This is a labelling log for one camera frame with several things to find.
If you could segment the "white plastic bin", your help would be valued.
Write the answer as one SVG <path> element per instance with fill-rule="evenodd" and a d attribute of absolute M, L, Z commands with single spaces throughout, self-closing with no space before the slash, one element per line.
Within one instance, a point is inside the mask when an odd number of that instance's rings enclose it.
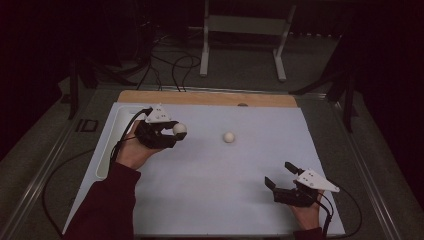
<path fill-rule="evenodd" d="M 125 136 L 133 125 L 133 117 L 145 109 L 142 105 L 114 104 L 99 139 L 96 177 L 105 179 L 109 172 L 110 156 L 116 143 Z"/>

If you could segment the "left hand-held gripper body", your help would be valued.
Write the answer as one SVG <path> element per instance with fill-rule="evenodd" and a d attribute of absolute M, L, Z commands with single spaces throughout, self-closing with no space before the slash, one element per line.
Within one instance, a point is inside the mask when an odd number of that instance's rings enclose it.
<path fill-rule="evenodd" d="M 151 149 L 173 148 L 176 144 L 176 140 L 173 138 L 174 135 L 162 133 L 163 130 L 170 129 L 162 129 L 161 123 L 172 121 L 163 106 L 158 104 L 154 107 L 143 109 L 142 113 L 145 118 L 140 121 L 135 130 L 138 141 Z"/>

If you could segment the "grey metal desk frame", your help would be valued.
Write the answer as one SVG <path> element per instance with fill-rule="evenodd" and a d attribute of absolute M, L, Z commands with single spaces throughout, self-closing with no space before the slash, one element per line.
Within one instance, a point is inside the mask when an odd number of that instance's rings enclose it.
<path fill-rule="evenodd" d="M 282 52 L 284 50 L 291 24 L 297 9 L 295 4 L 290 4 L 289 11 L 284 19 L 272 18 L 256 18 L 241 16 L 225 16 L 211 14 L 209 11 L 210 0 L 204 1 L 204 18 L 203 18 L 203 48 L 200 59 L 199 74 L 202 77 L 208 75 L 210 44 L 210 32 L 225 32 L 237 34 L 257 34 L 279 36 L 280 43 L 273 50 L 273 59 L 280 82 L 287 80 L 285 68 L 282 60 Z"/>

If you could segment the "black metal stand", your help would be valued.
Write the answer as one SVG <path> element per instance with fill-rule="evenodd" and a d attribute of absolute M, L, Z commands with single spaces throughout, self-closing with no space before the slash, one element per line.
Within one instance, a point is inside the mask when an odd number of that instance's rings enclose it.
<path fill-rule="evenodd" d="M 79 108 L 79 83 L 83 83 L 86 88 L 94 89 L 98 85 L 95 77 L 95 71 L 98 71 L 113 81 L 124 86 L 135 86 L 117 73 L 109 70 L 106 66 L 100 64 L 90 57 L 72 56 L 69 61 L 69 96 L 70 112 L 68 119 L 76 116 Z"/>
<path fill-rule="evenodd" d="M 353 66 L 354 46 L 355 38 L 347 33 L 343 34 L 319 79 L 300 89 L 290 91 L 291 95 L 300 96 L 330 83 L 331 86 L 325 94 L 325 98 L 329 102 L 338 102 L 341 97 L 344 97 L 342 122 L 348 132 L 352 132 L 351 118 L 353 114 L 355 87 L 355 68 Z"/>

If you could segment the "white table mat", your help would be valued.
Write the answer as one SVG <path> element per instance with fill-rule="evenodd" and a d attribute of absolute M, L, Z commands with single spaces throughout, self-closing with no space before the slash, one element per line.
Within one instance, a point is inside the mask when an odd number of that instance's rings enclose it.
<path fill-rule="evenodd" d="M 187 137 L 138 171 L 133 209 L 136 236 L 278 236 L 297 230 L 288 207 L 273 200 L 270 177 L 290 188 L 284 168 L 321 171 L 299 108 L 166 105 Z M 233 143 L 223 135 L 232 132 Z M 99 180 L 88 172 L 75 211 Z"/>

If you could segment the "person's left hand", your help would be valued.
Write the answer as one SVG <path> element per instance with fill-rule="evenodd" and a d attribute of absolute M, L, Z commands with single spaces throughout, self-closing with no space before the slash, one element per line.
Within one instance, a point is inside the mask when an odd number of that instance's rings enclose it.
<path fill-rule="evenodd" d="M 160 152 L 160 149 L 148 148 L 138 141 L 135 130 L 139 123 L 139 120 L 135 121 L 131 130 L 125 135 L 116 157 L 117 163 L 133 170 L 138 170 L 151 156 Z"/>

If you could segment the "person's right hand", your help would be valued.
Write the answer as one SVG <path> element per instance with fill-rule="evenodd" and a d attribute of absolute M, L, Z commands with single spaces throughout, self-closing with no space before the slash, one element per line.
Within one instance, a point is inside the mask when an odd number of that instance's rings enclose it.
<path fill-rule="evenodd" d="M 312 230 L 320 226 L 319 211 L 323 190 L 318 191 L 315 202 L 309 207 L 289 206 L 301 230 Z"/>

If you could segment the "black square floor frame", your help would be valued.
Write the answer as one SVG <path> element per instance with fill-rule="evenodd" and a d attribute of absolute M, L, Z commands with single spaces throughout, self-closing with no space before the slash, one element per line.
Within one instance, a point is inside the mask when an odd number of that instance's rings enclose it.
<path fill-rule="evenodd" d="M 91 119 L 80 119 L 76 126 L 76 132 L 95 132 L 99 122 Z"/>

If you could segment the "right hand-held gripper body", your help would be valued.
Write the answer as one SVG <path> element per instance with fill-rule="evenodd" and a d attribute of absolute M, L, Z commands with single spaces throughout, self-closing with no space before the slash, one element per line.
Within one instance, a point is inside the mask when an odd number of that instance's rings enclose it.
<path fill-rule="evenodd" d="M 320 191 L 338 193 L 340 188 L 312 169 L 299 170 L 295 187 L 283 189 L 273 186 L 274 201 L 295 207 L 310 207 L 318 200 Z"/>

